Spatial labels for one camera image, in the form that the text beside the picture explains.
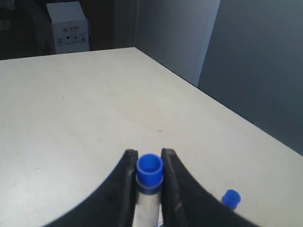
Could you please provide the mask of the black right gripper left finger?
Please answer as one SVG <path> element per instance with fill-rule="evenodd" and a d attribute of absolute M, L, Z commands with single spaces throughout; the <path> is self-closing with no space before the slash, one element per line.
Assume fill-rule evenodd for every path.
<path fill-rule="evenodd" d="M 138 152 L 127 149 L 106 180 L 78 206 L 47 227 L 131 227 Z"/>

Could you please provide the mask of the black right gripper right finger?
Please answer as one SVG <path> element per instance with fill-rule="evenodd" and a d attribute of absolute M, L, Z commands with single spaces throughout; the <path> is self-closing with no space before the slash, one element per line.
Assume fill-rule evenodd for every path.
<path fill-rule="evenodd" d="M 166 227 L 254 227 L 219 202 L 183 165 L 175 150 L 163 148 L 161 209 Z"/>

